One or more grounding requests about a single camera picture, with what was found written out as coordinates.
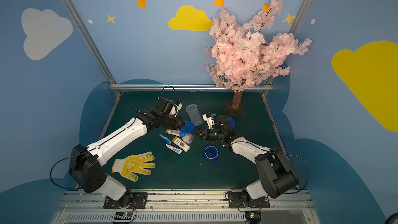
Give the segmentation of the blue travel toothbrush case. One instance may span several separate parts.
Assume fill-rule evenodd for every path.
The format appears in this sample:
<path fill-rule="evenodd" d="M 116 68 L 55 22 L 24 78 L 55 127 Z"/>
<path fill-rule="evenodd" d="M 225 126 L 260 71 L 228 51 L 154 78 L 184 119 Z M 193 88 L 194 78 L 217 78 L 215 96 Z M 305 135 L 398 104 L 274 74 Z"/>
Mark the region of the blue travel toothbrush case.
<path fill-rule="evenodd" d="M 165 141 L 168 145 L 171 145 L 171 144 L 172 144 L 172 142 L 171 142 L 170 139 L 168 139 L 167 137 L 165 137 L 165 136 L 163 136 L 163 135 L 161 135 L 161 134 L 159 134 L 159 138 L 160 138 L 161 140 Z"/>

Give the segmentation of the white orange-cap lotion bottle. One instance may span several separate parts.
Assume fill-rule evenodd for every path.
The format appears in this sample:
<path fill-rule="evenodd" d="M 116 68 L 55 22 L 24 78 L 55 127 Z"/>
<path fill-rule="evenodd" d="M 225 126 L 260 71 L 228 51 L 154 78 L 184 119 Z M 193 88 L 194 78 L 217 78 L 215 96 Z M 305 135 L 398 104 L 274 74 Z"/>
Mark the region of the white orange-cap lotion bottle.
<path fill-rule="evenodd" d="M 180 131 L 179 130 L 170 130 L 170 129 L 168 129 L 168 130 L 166 130 L 166 133 L 170 134 L 170 135 L 174 135 L 174 136 L 180 137 Z"/>

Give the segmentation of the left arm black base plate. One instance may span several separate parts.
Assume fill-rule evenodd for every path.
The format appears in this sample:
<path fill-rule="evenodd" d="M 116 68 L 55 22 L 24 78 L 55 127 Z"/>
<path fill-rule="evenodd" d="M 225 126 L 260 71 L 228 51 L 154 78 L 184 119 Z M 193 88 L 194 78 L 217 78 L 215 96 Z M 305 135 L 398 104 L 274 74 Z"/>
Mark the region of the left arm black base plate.
<path fill-rule="evenodd" d="M 126 192 L 119 200 L 106 197 L 103 209 L 144 209 L 147 197 L 146 192 Z"/>

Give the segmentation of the small white toothpaste tube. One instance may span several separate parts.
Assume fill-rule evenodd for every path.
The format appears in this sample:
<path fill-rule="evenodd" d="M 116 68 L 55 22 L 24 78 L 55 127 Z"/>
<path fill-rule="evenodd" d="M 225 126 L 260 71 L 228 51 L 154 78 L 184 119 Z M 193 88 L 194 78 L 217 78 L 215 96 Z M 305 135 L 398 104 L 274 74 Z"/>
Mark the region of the small white toothpaste tube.
<path fill-rule="evenodd" d="M 177 153 L 177 154 L 181 154 L 181 153 L 182 153 L 182 150 L 181 150 L 181 149 L 176 148 L 176 147 L 174 147 L 174 146 L 172 146 L 172 145 L 166 144 L 165 146 L 166 146 L 168 149 L 172 150 L 173 152 L 175 152 L 175 153 Z"/>

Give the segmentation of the blue container lid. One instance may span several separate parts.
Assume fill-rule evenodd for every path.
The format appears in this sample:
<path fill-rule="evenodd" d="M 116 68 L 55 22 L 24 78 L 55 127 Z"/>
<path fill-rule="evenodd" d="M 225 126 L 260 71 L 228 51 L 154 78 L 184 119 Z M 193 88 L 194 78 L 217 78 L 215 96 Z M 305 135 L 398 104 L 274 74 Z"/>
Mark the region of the blue container lid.
<path fill-rule="evenodd" d="M 221 148 L 219 146 L 214 146 L 210 145 L 209 143 L 206 143 L 204 152 L 202 153 L 202 158 L 211 160 L 213 162 L 218 162 L 220 151 Z"/>

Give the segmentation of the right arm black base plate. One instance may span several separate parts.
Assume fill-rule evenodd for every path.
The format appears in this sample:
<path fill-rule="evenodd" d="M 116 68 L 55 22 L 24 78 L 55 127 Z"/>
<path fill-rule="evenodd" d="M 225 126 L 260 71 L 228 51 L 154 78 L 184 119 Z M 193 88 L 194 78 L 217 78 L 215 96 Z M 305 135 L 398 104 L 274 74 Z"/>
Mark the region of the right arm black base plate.
<path fill-rule="evenodd" d="M 267 196 L 253 199 L 245 191 L 227 191 L 226 199 L 228 200 L 229 208 L 270 208 Z"/>

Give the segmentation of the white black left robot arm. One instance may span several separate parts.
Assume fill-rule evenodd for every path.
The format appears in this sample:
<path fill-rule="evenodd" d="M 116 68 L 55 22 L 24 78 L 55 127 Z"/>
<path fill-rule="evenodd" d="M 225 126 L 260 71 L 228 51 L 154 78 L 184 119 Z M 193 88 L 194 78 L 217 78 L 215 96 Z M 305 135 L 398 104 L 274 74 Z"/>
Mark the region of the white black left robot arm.
<path fill-rule="evenodd" d="M 139 112 L 125 125 L 88 146 L 77 145 L 72 149 L 69 175 L 84 192 L 99 193 L 114 200 L 118 208 L 133 205 L 131 190 L 123 182 L 108 175 L 103 166 L 119 151 L 148 132 L 163 127 L 181 129 L 183 119 L 177 114 L 153 114 Z"/>

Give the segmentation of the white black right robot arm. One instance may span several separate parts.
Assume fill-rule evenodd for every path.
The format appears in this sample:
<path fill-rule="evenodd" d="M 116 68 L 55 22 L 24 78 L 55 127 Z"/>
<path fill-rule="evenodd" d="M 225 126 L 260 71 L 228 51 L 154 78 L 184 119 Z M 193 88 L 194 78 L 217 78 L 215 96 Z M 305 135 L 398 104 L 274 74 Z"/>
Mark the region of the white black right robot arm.
<path fill-rule="evenodd" d="M 268 148 L 255 144 L 237 135 L 231 118 L 226 115 L 204 114 L 207 126 L 195 130 L 194 135 L 201 140 L 218 141 L 222 147 L 238 154 L 257 168 L 259 179 L 241 190 L 241 203 L 237 207 L 258 208 L 268 197 L 278 198 L 291 188 L 299 185 L 288 155 L 279 147 Z"/>

